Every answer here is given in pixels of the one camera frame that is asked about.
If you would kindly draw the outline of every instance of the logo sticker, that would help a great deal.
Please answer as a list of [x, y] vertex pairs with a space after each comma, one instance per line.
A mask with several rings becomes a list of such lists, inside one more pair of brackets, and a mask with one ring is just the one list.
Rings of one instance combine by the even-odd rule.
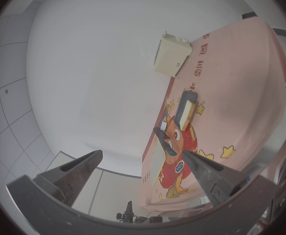
[[177, 166], [176, 166], [176, 173], [179, 173], [184, 167], [184, 161], [181, 160], [178, 162]]

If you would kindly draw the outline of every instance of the cartoon bird illustration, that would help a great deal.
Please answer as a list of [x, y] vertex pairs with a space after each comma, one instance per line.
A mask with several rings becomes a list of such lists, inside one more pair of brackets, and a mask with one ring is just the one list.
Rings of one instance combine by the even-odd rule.
[[167, 198], [177, 198], [181, 194], [194, 191], [181, 187], [182, 180], [191, 173], [190, 168], [182, 158], [182, 151], [185, 149], [197, 153], [197, 137], [191, 124], [189, 124], [186, 130], [182, 132], [174, 123], [174, 118], [175, 116], [170, 119], [166, 128], [165, 133], [168, 135], [169, 139], [165, 141], [177, 155], [171, 156], [165, 152], [166, 160], [161, 173], [159, 174], [161, 186], [168, 189], [166, 194]]

